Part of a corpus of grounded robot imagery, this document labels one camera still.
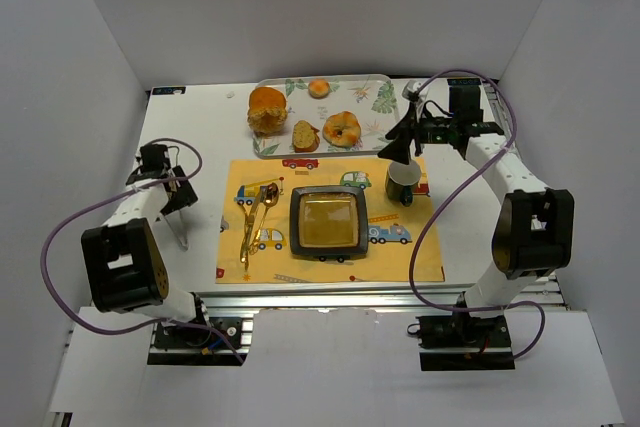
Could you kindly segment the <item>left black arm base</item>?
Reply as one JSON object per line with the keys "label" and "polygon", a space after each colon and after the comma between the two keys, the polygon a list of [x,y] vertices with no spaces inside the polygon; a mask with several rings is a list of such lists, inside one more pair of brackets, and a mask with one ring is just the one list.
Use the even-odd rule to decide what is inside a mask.
{"label": "left black arm base", "polygon": [[147,364],[151,366],[240,366],[248,354],[244,321],[241,317],[211,317],[211,325],[233,346],[228,348],[221,336],[210,331],[160,325],[152,335]]}

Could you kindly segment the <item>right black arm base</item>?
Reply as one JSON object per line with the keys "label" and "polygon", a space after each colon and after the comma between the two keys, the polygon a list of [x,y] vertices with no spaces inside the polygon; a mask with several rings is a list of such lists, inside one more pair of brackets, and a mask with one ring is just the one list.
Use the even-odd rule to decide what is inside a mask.
{"label": "right black arm base", "polygon": [[407,335],[418,341],[423,372],[506,371],[515,369],[511,337],[503,315],[466,313],[421,316]]}

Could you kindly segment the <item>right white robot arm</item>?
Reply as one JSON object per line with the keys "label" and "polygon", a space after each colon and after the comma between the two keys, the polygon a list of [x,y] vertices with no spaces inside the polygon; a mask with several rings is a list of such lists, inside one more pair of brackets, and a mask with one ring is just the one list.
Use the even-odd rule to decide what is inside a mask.
{"label": "right white robot arm", "polygon": [[403,118],[387,133],[379,157],[406,173],[425,145],[449,145],[475,168],[501,203],[491,241],[492,262],[481,278],[453,307],[455,313],[490,318],[518,306],[517,296],[540,277],[569,264],[575,201],[566,189],[539,180],[512,150],[514,131],[487,121],[480,105],[482,85],[471,79],[450,79],[449,110],[428,112],[424,85],[406,84],[409,102]]}

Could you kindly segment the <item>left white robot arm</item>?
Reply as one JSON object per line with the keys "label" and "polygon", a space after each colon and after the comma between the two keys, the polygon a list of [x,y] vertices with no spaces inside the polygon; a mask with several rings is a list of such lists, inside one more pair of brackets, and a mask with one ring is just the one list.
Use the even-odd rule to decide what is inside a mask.
{"label": "left white robot arm", "polygon": [[152,231],[154,222],[198,201],[183,168],[171,163],[169,146],[142,146],[126,186],[128,195],[112,216],[81,237],[95,307],[205,325],[208,317],[199,296],[170,285]]}

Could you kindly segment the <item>large orange muffin bread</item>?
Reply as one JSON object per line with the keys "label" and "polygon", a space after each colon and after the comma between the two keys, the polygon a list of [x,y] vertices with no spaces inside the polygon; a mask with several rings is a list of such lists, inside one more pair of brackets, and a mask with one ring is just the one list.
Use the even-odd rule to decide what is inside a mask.
{"label": "large orange muffin bread", "polygon": [[285,95],[272,87],[256,87],[249,96],[247,122],[259,135],[280,132],[287,120]]}

